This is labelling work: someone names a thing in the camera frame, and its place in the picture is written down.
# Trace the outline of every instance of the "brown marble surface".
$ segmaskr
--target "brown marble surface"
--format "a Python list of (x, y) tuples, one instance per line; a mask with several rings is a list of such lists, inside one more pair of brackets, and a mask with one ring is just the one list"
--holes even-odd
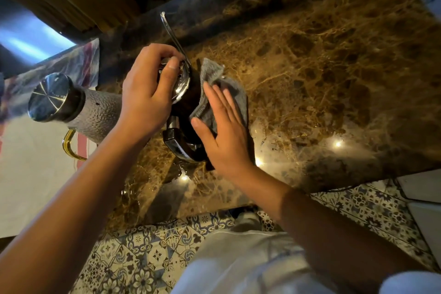
[[(419, 0), (174, 0), (101, 37), (102, 90), (165, 42), (163, 10), (194, 65), (215, 60), (245, 87), (256, 164), (273, 176), (317, 192), (441, 167), (441, 26)], [(107, 229), (250, 202), (158, 134)]]

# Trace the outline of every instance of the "white sleeve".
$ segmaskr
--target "white sleeve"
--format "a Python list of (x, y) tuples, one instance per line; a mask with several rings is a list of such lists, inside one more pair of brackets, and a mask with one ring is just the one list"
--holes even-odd
[(441, 293), (441, 274), (427, 271), (410, 271), (387, 278), (379, 294), (431, 294)]

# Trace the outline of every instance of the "hand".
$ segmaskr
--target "hand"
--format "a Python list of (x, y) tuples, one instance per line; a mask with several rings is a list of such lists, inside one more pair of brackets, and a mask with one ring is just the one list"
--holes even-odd
[[(157, 82), (161, 59), (171, 57)], [(172, 109), (172, 90), (184, 56), (173, 46), (144, 47), (123, 83), (123, 106), (117, 123), (133, 141), (147, 141), (166, 123)]]
[(221, 91), (217, 85), (211, 87), (205, 82), (204, 92), (218, 124), (218, 136), (214, 138), (211, 130), (198, 118), (191, 119), (191, 125), (202, 140), (214, 168), (234, 181), (247, 168), (253, 167), (246, 147), (246, 129), (227, 88)]

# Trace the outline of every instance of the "forearm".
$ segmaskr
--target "forearm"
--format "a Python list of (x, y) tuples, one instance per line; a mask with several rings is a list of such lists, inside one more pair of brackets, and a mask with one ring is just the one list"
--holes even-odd
[(258, 168), (235, 183), (305, 249), (314, 269), (360, 292), (377, 292), (391, 274), (424, 269), (392, 243)]
[(0, 256), (5, 293), (65, 293), (78, 276), (143, 144), (115, 128)]

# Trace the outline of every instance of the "gold handle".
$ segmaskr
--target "gold handle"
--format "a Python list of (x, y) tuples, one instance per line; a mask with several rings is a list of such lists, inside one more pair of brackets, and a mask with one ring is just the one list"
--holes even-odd
[(72, 138), (74, 137), (74, 135), (75, 135), (75, 130), (69, 129), (68, 133), (63, 138), (63, 150), (70, 157), (78, 159), (78, 160), (82, 160), (84, 162), (87, 158), (84, 158), (84, 157), (81, 157), (80, 155), (77, 155), (76, 153), (74, 153), (74, 151), (71, 148), (71, 141), (72, 141)]

